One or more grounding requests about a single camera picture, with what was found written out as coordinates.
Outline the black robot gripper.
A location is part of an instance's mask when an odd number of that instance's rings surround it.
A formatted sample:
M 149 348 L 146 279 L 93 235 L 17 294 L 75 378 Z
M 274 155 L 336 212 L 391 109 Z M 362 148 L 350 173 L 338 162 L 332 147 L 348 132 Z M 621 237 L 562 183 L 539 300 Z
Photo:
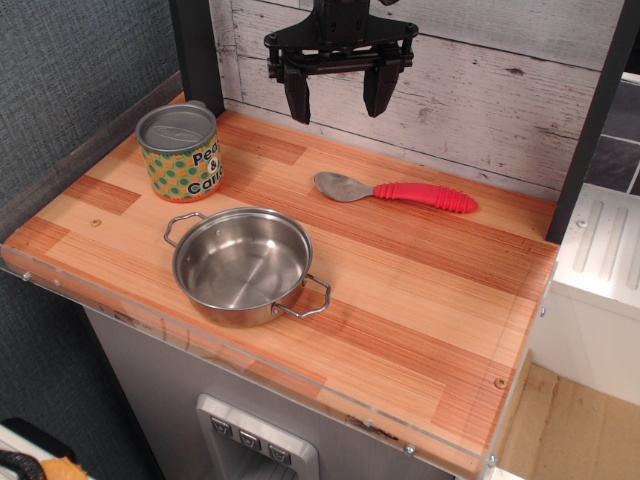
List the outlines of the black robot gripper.
M 309 124 L 309 75 L 363 71 L 370 117 L 387 108 L 400 73 L 413 62 L 418 26 L 370 13 L 369 1 L 315 1 L 297 24 L 265 36 L 268 72 L 282 80 L 291 117 Z

